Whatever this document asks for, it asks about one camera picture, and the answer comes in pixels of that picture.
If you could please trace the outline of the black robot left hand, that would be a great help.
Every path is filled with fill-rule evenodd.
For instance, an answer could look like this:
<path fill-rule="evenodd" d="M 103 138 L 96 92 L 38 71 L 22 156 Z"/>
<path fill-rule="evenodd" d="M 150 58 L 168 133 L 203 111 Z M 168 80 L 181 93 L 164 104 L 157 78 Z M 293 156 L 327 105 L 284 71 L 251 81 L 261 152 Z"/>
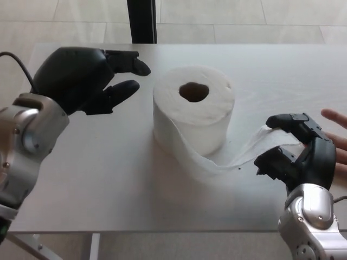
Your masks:
<path fill-rule="evenodd" d="M 33 78 L 31 92 L 53 99 L 68 115 L 111 114 L 113 108 L 130 98 L 140 87 L 135 80 L 113 86 L 119 73 L 151 74 L 137 51 L 60 47 L 46 58 Z"/>

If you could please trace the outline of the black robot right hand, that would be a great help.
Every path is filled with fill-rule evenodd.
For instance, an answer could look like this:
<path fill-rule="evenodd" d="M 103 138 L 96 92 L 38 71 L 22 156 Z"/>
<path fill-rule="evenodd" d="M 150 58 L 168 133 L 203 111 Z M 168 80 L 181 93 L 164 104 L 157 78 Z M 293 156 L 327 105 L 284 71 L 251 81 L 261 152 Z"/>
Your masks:
<path fill-rule="evenodd" d="M 255 159 L 257 174 L 282 181 L 288 193 L 301 184 L 329 190 L 335 174 L 336 147 L 322 128 L 306 113 L 273 115 L 266 126 L 292 134 L 304 150 L 296 157 L 281 145 L 271 148 Z"/>

